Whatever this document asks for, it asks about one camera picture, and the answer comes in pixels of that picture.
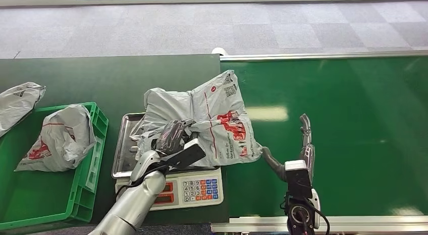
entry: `qr code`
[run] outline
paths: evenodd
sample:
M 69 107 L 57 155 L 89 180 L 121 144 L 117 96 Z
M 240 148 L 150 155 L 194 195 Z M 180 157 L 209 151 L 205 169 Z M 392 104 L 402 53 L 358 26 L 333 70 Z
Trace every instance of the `qr code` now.
M 235 84 L 233 84 L 232 86 L 226 87 L 225 88 L 226 97 L 236 94 L 236 89 L 237 88 Z
M 231 82 L 232 82 L 232 79 L 230 78 L 230 75 L 227 75 L 225 81 L 223 82 L 223 84 L 226 85 L 226 84 L 229 84 Z

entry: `digital scale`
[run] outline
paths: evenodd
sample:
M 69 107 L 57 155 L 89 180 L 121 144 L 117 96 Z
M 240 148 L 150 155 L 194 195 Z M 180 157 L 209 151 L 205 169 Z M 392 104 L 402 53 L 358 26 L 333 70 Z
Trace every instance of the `digital scale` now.
M 116 192 L 128 185 L 136 157 L 137 142 L 129 136 L 131 130 L 144 117 L 144 113 L 130 113 L 122 118 L 112 177 L 116 179 Z M 174 172 L 167 176 L 164 190 L 156 198 L 150 209 L 166 210 L 198 206 L 218 205 L 223 202 L 223 182 L 220 167 L 191 167 L 186 171 Z M 125 191 L 122 189 L 118 198 Z

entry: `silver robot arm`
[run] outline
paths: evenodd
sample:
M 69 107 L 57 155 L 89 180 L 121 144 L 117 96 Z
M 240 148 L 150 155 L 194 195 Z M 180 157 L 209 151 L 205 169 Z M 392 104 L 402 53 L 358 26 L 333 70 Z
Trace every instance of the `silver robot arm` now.
M 195 138 L 171 155 L 150 150 L 141 156 L 131 174 L 131 185 L 89 235 L 133 235 L 143 224 L 170 168 L 182 169 L 205 157 Z
M 136 233 L 156 197 L 165 188 L 164 173 L 158 170 L 147 173 L 149 166 L 160 160 L 159 154 L 153 150 L 142 155 L 132 171 L 131 181 L 136 182 L 145 175 L 143 182 L 135 187 L 127 188 L 89 235 L 132 235 Z

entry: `scale keypad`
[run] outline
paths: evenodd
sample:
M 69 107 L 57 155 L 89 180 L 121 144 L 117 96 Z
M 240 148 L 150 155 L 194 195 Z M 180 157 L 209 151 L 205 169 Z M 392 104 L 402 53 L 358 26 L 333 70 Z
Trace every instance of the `scale keypad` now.
M 217 179 L 183 181 L 184 202 L 206 202 L 219 198 Z

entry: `gray carpet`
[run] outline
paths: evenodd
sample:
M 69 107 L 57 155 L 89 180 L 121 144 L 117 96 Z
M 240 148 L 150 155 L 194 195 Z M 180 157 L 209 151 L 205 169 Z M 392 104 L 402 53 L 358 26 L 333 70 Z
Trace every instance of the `gray carpet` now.
M 0 58 L 428 49 L 428 2 L 0 9 Z

